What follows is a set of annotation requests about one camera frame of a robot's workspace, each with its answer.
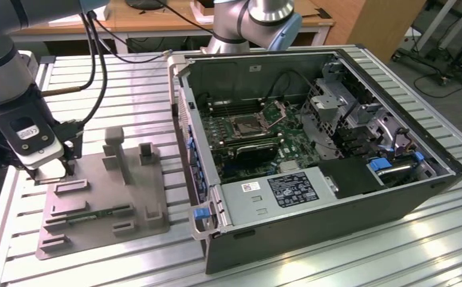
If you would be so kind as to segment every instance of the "white label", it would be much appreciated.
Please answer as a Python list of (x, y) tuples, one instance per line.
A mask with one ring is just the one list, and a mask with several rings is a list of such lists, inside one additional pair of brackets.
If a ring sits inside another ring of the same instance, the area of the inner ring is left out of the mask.
[(241, 187), (244, 193), (247, 193), (248, 191), (260, 189), (257, 182), (249, 182), (248, 184), (241, 184), (240, 187)]
[(249, 72), (260, 72), (260, 65), (257, 65), (257, 66), (249, 66), (248, 71), (249, 71)]
[(31, 137), (39, 135), (39, 128), (36, 125), (29, 126), (28, 128), (16, 132), (16, 135), (21, 140), (29, 139)]

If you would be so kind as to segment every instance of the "side panel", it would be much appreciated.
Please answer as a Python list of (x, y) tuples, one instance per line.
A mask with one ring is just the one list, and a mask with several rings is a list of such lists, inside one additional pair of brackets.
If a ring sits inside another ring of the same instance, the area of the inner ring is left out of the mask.
[(212, 274), (400, 219), (460, 177), (404, 188), (209, 240), (205, 273)]

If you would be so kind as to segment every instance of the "motherboard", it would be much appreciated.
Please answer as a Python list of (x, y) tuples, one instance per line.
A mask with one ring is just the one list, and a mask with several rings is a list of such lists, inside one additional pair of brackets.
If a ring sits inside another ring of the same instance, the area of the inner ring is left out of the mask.
[(253, 107), (211, 109), (205, 136), (223, 183), (303, 169), (319, 162), (300, 122), (300, 106), (271, 100)]

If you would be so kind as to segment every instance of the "desk leg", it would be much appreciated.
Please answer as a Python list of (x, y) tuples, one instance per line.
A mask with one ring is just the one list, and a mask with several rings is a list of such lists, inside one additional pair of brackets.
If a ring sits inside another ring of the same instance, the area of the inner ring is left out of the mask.
[(312, 39), (311, 46), (323, 46), (326, 41), (326, 36), (328, 36), (330, 26), (320, 27), (316, 31)]
[[(128, 33), (115, 33), (116, 36), (125, 42), (128, 39)], [(113, 42), (116, 43), (116, 50), (117, 54), (128, 54), (128, 47), (117, 40), (113, 39)]]

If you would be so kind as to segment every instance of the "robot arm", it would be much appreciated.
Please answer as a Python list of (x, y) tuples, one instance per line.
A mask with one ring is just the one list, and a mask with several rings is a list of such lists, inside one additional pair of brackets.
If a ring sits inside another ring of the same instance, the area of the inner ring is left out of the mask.
[[(47, 107), (12, 40), (5, 36), (37, 23), (87, 13), (109, 0), (0, 0), (0, 166), (31, 172), (51, 160), (81, 156), (84, 123), (59, 123)], [(208, 53), (248, 51), (248, 42), (284, 50), (300, 29), (292, 0), (215, 0)], [(76, 141), (79, 148), (65, 141)]]
[(293, 0), (215, 0), (213, 37), (208, 54), (248, 52), (248, 41), (285, 50), (301, 27)]
[(33, 78), (7, 36), (37, 23), (89, 12), (108, 0), (0, 0), (0, 167), (29, 173), (56, 158), (80, 156), (83, 124), (55, 121)]
[(0, 0), (0, 35), (73, 14), (87, 13), (109, 0)]

